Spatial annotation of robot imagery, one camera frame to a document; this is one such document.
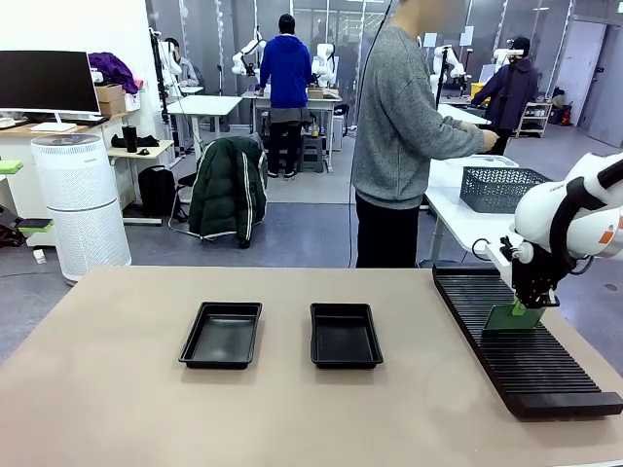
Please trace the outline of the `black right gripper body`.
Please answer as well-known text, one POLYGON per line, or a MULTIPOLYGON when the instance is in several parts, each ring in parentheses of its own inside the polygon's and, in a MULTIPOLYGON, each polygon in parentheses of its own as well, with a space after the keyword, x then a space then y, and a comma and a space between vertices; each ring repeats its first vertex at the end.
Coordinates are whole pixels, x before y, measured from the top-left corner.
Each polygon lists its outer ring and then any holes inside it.
POLYGON ((544 248, 520 244, 512 253, 512 286, 516 291, 531 289, 555 290, 560 282, 560 264, 544 248))

